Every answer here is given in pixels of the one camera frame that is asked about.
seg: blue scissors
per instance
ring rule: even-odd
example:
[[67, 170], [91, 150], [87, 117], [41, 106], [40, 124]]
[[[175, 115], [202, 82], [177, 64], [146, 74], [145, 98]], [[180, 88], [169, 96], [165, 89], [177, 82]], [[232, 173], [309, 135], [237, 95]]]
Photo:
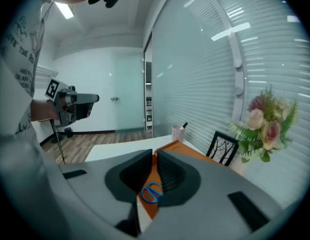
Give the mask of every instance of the blue scissors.
[[[146, 187], [143, 187], [141, 189], [141, 197], [143, 198], [143, 200], [149, 204], [155, 204], [155, 203], [158, 203], [158, 199], [160, 197], [163, 196], [162, 193], [158, 193], [156, 190], [154, 190], [152, 187], [150, 187], [150, 185], [157, 185], [159, 186], [160, 188], [162, 188], [161, 184], [157, 183], [157, 182], [149, 182], [148, 185]], [[148, 191], [148, 193], [154, 198], [153, 200], [149, 201], [147, 200], [145, 197], [144, 197], [144, 191]]]

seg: wooden floor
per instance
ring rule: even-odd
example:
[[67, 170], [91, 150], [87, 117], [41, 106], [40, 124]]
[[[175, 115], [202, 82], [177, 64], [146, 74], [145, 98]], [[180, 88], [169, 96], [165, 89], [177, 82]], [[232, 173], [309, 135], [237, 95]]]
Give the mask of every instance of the wooden floor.
[[[63, 135], [61, 147], [67, 164], [84, 162], [94, 145], [140, 141], [151, 138], [151, 131], [131, 133], [85, 134], [67, 138]], [[57, 143], [52, 140], [42, 145], [44, 151], [54, 156], [58, 164], [63, 164]]]

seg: flower bouquet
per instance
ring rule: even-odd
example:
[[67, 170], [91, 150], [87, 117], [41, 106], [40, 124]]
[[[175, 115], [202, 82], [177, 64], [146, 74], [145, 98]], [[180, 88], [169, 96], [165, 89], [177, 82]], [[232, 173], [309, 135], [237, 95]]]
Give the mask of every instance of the flower bouquet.
[[246, 123], [228, 123], [230, 131], [240, 140], [243, 163], [255, 157], [269, 162], [271, 153], [287, 148], [291, 140], [286, 134], [297, 122], [297, 107], [295, 100], [288, 104], [283, 98], [275, 98], [270, 88], [251, 101]]

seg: white table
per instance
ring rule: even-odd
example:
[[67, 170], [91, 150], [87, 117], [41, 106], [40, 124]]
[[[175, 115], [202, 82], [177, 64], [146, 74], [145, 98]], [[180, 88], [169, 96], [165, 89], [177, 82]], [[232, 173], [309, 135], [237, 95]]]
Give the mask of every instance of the white table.
[[[89, 155], [87, 156], [86, 162], [113, 158], [138, 150], [152, 149], [153, 152], [155, 152], [156, 149], [165, 146], [171, 142], [172, 142], [171, 135], [167, 135], [163, 137], [149, 138], [124, 143], [95, 145], [93, 146]], [[202, 151], [200, 151], [190, 142], [184, 140], [183, 143], [192, 148], [193, 150], [196, 150], [197, 152], [203, 154]]]

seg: pen holder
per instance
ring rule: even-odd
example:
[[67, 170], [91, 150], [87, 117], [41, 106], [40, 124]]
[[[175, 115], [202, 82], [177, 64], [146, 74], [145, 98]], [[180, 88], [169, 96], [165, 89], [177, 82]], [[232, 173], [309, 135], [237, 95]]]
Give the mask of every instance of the pen holder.
[[180, 130], [181, 125], [173, 125], [172, 127], [172, 133], [171, 133], [171, 139], [173, 141], [184, 141], [184, 135], [185, 135], [185, 128]]

